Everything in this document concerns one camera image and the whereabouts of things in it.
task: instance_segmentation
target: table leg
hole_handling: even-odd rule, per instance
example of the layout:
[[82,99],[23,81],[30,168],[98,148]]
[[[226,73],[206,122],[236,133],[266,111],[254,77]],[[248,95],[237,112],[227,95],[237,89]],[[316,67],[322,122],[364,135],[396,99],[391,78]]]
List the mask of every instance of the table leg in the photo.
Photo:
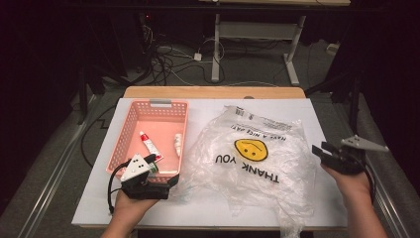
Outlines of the table leg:
[[211,81],[219,81],[219,63],[220,63],[220,52],[219,52],[219,40],[220,40],[220,14],[216,14],[216,21],[214,24],[214,53],[213,53],[213,66],[211,70]]
[[286,69],[290,78],[290,82],[292,85],[297,86],[299,85],[299,79],[297,78],[297,74],[296,74],[296,70],[294,69],[293,66],[293,56],[294,53],[296,51],[297,48],[297,44],[299,43],[299,39],[300,39],[300,34],[302,33],[303,30],[303,24],[305,23],[305,19],[306,16],[301,16],[299,18],[299,23],[297,24],[295,31],[294,31],[294,35],[293,35],[293,40],[291,42],[291,49],[289,54],[284,54],[284,63],[286,64]]

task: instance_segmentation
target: white plastic bag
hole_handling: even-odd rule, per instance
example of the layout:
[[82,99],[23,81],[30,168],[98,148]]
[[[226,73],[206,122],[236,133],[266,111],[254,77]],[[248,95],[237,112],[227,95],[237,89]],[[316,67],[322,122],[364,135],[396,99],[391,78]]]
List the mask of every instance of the white plastic bag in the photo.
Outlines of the white plastic bag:
[[299,237],[313,215],[315,162],[300,121],[277,122],[227,106],[183,159],[175,196],[208,187],[224,194],[234,215],[245,206],[278,208],[283,237]]

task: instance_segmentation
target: white table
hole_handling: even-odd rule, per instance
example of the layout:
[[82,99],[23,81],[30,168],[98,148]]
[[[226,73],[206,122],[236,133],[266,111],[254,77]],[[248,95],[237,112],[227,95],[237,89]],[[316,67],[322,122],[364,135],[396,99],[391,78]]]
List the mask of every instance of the white table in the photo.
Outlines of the white table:
[[[114,118],[92,169],[85,191],[75,211],[72,224],[82,227],[105,227],[109,223],[107,184],[110,175],[105,168],[124,122],[131,98],[120,99]],[[206,123],[224,111],[224,105],[243,107],[256,115],[278,121],[302,120],[309,148],[325,141],[317,116],[309,99],[185,99],[189,116],[184,150],[190,150]],[[313,201],[314,216],[306,220],[304,230],[331,230],[347,227],[347,213],[334,180],[319,166]],[[120,183],[114,179],[113,187]],[[264,207],[247,207],[234,217],[225,198],[213,190],[202,190],[189,202],[161,200],[152,207],[138,227],[155,229],[229,229],[278,230],[276,214]]]
[[[217,4],[277,4],[277,5],[303,5],[338,7],[349,6],[350,0],[217,0]],[[291,40],[289,53],[283,54],[284,64],[292,85],[298,86],[299,79],[293,65],[293,57],[299,43],[306,16],[300,16],[296,24],[279,23],[252,23],[252,22],[227,22],[220,20],[220,14],[216,14],[214,31],[214,57],[212,64],[211,80],[219,81],[220,69],[220,38],[246,38],[268,40]]]

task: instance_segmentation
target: smiley face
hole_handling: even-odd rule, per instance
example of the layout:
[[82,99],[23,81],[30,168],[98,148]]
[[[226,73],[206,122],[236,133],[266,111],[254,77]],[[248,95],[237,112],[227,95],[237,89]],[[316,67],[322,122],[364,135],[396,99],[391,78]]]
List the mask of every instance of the smiley face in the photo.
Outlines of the smiley face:
[[263,161],[268,157],[268,149],[264,142],[253,139],[235,141],[235,148],[244,158],[250,161]]

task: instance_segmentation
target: white tabletop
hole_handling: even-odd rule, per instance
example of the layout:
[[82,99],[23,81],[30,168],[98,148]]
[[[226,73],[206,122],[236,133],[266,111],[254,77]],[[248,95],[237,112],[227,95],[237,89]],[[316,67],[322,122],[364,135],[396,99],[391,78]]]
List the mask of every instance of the white tabletop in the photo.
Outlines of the white tabletop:
[[[84,193],[75,211],[72,224],[82,227],[104,227],[111,220],[107,203],[110,175],[105,169],[123,126],[132,98],[120,99]],[[224,111],[225,105],[245,108],[256,115],[278,121],[301,120],[309,148],[325,141],[310,99],[185,99],[189,102],[184,150],[191,149],[201,130]],[[306,220],[305,230],[347,227],[347,211],[334,180],[319,166],[313,194],[314,215]],[[121,184],[114,179],[113,187]],[[115,203],[115,192],[112,201]],[[266,207],[250,206],[233,216],[226,199],[214,190],[202,189],[188,202],[161,200],[152,207],[139,227],[167,229],[277,229],[275,212]]]

